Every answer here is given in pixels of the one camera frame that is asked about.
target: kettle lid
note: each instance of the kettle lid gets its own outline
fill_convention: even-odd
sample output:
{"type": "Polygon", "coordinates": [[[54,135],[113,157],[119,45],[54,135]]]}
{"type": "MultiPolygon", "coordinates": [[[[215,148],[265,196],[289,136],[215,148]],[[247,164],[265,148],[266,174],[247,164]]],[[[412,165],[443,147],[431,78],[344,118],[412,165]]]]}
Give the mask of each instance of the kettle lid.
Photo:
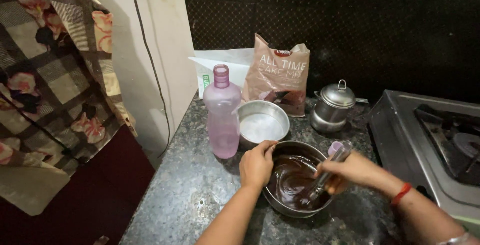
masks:
{"type": "Polygon", "coordinates": [[[347,87],[345,80],[340,80],[338,84],[332,83],[322,88],[320,97],[328,105],[335,108],[350,108],[355,104],[355,95],[347,87]]]}

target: hand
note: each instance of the hand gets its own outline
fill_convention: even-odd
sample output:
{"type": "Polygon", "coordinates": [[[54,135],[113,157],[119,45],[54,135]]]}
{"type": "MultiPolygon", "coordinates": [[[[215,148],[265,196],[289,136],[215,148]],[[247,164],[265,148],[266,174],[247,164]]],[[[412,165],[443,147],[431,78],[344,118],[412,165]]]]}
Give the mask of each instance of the hand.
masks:
{"type": "Polygon", "coordinates": [[[272,152],[278,141],[265,140],[252,150],[245,152],[240,161],[240,183],[242,187],[261,189],[267,185],[272,174],[272,152]]]}
{"type": "Polygon", "coordinates": [[[360,186],[377,187],[382,176],[388,175],[388,172],[379,167],[369,159],[362,156],[357,151],[352,151],[345,162],[330,161],[330,156],[325,162],[317,165],[317,177],[322,171],[331,172],[334,175],[325,185],[329,194],[338,194],[343,192],[348,181],[354,182],[360,186]]]}

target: maroon cabinet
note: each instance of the maroon cabinet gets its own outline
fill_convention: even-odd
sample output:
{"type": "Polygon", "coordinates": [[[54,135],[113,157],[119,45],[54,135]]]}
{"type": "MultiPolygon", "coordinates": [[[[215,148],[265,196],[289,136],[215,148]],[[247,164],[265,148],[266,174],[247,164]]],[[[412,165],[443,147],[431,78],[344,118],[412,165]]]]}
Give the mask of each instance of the maroon cabinet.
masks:
{"type": "Polygon", "coordinates": [[[0,198],[0,244],[91,245],[101,236],[122,238],[155,170],[122,126],[72,176],[42,214],[30,217],[0,198]]]}

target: pink plastic bottle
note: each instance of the pink plastic bottle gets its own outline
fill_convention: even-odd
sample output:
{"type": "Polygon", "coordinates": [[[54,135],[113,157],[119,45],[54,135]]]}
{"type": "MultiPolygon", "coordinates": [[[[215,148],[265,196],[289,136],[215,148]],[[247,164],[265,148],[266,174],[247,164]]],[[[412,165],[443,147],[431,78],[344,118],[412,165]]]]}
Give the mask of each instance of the pink plastic bottle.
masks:
{"type": "Polygon", "coordinates": [[[240,88],[229,81],[229,68],[224,64],[213,68],[213,84],[203,92],[208,108],[208,138],[213,153],[219,158],[230,158],[237,152],[240,140],[240,122],[237,107],[242,99],[240,88]]]}

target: granite countertop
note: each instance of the granite countertop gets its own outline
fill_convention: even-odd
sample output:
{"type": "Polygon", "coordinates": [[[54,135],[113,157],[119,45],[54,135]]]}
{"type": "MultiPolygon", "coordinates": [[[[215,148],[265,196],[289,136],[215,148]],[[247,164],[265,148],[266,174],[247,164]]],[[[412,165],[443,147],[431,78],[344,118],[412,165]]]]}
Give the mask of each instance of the granite countertop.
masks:
{"type": "MultiPolygon", "coordinates": [[[[308,98],[307,109],[313,103],[308,98]]],[[[345,128],[329,136],[314,131],[307,118],[290,118],[288,140],[327,153],[333,141],[348,139],[376,161],[363,115],[367,110],[356,105],[345,128]]],[[[195,95],[120,244],[193,244],[240,187],[238,163],[243,152],[230,159],[215,157],[206,123],[207,109],[195,95]]],[[[389,244],[399,236],[387,200],[351,186],[305,219],[279,214],[260,196],[244,244],[389,244]]]]}

